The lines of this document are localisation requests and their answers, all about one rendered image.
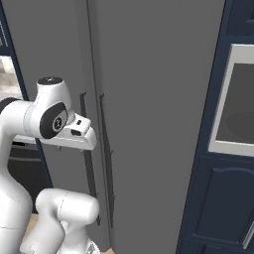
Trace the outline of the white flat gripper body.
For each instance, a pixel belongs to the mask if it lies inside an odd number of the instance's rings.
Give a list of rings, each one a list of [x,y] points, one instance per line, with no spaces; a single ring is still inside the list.
[[[40,138],[40,141],[47,145],[88,151],[92,151],[97,143],[95,132],[91,127],[86,132],[81,132],[73,128],[63,128],[54,138]]]

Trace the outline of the wide grey fridge door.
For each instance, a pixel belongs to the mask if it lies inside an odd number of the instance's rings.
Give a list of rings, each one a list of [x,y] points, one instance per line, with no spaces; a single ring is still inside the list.
[[[114,251],[175,254],[225,0],[88,0]]]

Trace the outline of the narrow grey fridge door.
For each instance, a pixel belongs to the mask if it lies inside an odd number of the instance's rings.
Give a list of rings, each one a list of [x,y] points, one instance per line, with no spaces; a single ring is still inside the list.
[[[69,88],[73,109],[81,114],[79,95],[85,92],[86,117],[99,130],[87,0],[1,0],[29,98],[36,82],[59,76]],[[78,149],[43,145],[53,186],[89,193],[83,154]],[[91,151],[99,218],[87,227],[104,251],[110,247],[107,194],[101,149]]]

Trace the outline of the navy cupboard door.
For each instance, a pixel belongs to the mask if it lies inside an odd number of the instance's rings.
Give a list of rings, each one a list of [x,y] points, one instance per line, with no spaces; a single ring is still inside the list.
[[[254,216],[254,168],[201,160],[193,199],[194,234],[241,246]]]

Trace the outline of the white framed built-in oven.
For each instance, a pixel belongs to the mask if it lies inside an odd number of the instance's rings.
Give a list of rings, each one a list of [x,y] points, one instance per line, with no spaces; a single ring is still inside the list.
[[[254,45],[230,46],[221,84],[208,151],[254,157]]]

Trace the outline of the navy wall cupboard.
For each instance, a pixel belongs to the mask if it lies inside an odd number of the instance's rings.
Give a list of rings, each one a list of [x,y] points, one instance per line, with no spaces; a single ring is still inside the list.
[[[0,21],[0,56],[9,56],[9,55],[10,55],[10,50],[8,47],[8,43],[6,40],[2,22]]]

